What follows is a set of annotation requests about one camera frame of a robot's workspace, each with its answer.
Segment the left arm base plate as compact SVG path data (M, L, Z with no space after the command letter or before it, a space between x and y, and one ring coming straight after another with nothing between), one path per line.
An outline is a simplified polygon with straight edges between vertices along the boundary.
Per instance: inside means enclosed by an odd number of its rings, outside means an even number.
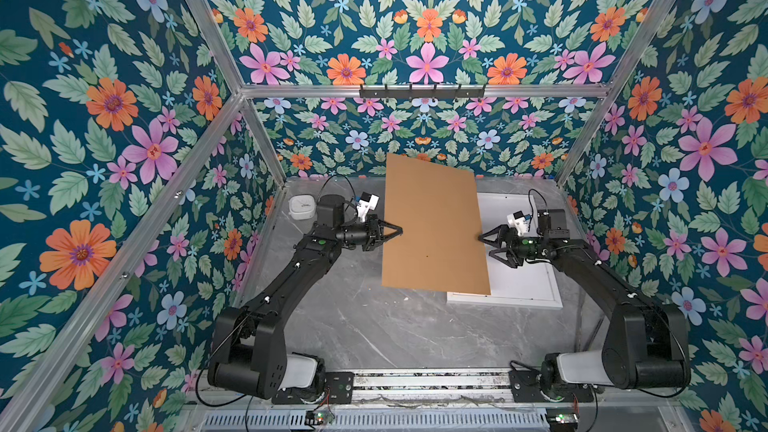
M275 405L320 405L324 401L350 404L355 385L352 372L320 372L306 388L279 390L271 399Z

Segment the brown cardboard backing board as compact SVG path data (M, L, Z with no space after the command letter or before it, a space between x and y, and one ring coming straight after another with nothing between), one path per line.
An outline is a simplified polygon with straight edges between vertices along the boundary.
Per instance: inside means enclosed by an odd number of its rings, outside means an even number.
M488 295L474 174L390 154L385 179L385 220L402 234L383 246L382 285Z

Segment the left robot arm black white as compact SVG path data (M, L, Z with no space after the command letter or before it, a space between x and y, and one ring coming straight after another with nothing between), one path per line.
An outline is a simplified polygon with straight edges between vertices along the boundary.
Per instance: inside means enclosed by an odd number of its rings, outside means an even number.
M208 362L209 385L264 400L280 392L302 395L307 401L325 393L324 361L287 352L289 318L343 251L373 251L403 234L400 226L375 214L347 220L347 204L338 194L322 196L313 225L283 270L254 298L218 316Z

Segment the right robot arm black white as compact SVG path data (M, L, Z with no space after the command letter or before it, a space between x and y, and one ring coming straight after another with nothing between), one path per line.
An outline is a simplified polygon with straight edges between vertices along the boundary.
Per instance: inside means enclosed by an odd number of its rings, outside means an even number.
M552 266L576 282L608 319L600 350L546 355L538 374L542 393L554 396L568 386L587 385L673 398L689 386L683 312L630 285L587 241L572 236L564 210L539 212L532 233L522 234L508 221L478 239L491 258L509 268Z

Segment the white round device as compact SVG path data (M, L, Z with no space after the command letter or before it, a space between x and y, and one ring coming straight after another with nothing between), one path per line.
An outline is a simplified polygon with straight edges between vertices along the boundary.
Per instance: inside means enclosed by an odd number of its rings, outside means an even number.
M292 196L288 201L289 216L295 221L313 219L316 215L317 202L310 194Z

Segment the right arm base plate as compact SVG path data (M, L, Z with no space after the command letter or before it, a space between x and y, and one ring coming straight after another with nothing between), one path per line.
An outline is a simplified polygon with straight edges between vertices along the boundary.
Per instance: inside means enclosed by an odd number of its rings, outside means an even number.
M508 372L510 390L517 403L593 403L593 390L587 385L556 384L542 389L539 374L529 370Z

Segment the black hook rail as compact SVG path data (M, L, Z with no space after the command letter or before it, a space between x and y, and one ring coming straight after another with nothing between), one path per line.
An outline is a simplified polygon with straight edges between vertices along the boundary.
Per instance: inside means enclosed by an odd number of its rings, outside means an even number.
M485 96L486 87L469 85L371 85L361 86L358 89L360 98L371 99L396 99L410 100L417 98L454 100L454 99L472 99Z

